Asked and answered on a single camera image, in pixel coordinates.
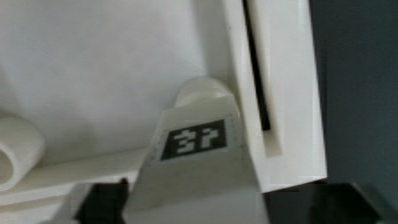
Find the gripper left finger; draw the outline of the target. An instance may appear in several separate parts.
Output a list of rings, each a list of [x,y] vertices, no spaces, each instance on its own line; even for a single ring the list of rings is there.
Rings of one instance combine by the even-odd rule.
[[[79,224],[127,224],[123,209],[131,195],[129,187],[127,178],[116,183],[95,184],[74,216]]]

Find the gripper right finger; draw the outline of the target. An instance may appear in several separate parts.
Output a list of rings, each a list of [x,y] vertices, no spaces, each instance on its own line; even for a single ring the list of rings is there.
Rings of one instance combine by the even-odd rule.
[[[354,184],[317,181],[266,194],[271,224],[385,224]]]

